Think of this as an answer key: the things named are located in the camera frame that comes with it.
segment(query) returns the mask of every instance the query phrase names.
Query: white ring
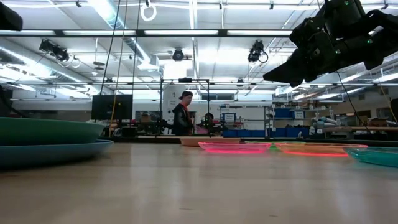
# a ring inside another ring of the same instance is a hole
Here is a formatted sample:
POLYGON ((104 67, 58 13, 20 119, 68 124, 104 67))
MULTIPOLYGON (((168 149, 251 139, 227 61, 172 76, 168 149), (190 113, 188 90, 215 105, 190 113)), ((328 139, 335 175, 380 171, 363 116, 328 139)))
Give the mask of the white ring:
POLYGON ((142 6, 141 7, 141 17, 146 22, 154 20, 155 17, 156 17, 156 14, 157 14, 157 11, 156 11, 156 7, 155 6, 142 6), (148 9, 148 8, 152 8, 154 10, 154 13, 152 14, 152 16, 150 18, 146 17, 145 13, 144 13, 145 9, 148 9))

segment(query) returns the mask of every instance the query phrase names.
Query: neon pink tray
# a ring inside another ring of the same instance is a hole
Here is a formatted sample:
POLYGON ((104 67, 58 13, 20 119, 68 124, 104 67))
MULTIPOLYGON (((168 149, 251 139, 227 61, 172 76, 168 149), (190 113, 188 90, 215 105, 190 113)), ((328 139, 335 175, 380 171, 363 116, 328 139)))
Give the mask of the neon pink tray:
POLYGON ((246 142, 199 142, 199 146, 208 151, 216 153, 263 153, 268 150, 272 143, 246 143, 246 142))

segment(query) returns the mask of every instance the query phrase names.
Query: man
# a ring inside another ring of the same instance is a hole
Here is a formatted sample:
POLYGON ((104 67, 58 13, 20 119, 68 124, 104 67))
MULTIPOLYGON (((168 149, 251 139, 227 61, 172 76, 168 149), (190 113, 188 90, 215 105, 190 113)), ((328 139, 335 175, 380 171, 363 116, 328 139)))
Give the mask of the man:
POLYGON ((192 102, 193 93, 190 91, 184 91, 182 96, 179 98, 179 103, 172 112, 174 113, 173 131, 172 134, 183 136, 191 134, 193 124, 189 116, 189 110, 187 106, 192 102))

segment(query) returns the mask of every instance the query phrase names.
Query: black robotic arm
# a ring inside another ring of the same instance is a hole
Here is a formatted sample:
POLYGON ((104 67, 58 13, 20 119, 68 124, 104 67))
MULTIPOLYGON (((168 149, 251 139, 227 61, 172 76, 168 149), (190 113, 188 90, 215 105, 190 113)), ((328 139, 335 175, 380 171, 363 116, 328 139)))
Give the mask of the black robotic arm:
POLYGON ((293 30, 290 40, 297 49, 263 78, 295 87, 356 63, 364 62, 368 70, 382 64, 398 51, 398 17, 379 10, 365 14, 359 0, 326 1, 315 17, 293 30), (378 26, 383 29, 370 35, 378 26))

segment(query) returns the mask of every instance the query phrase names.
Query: plate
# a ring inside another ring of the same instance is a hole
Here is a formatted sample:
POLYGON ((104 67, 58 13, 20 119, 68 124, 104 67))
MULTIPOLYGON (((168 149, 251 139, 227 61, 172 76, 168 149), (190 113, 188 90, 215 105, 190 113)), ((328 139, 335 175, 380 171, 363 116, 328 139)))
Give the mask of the plate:
POLYGON ((332 143, 275 143, 275 145, 286 154, 295 154, 301 156, 331 156, 331 157, 348 157, 344 148, 366 148, 365 145, 355 144, 332 144, 332 143))
POLYGON ((97 140, 88 144, 0 146, 0 168, 78 161, 101 154, 112 144, 112 141, 97 140))
POLYGON ((93 143, 102 124, 47 119, 0 118, 0 146, 93 143))
POLYGON ((396 147, 345 147, 344 150, 359 162, 398 167, 398 148, 396 147))
POLYGON ((224 137, 181 137, 181 145, 190 147, 199 147, 199 142, 240 142, 240 138, 224 138, 224 137))
POLYGON ((268 150, 271 143, 199 142, 199 146, 208 152, 250 154, 263 153, 268 150))

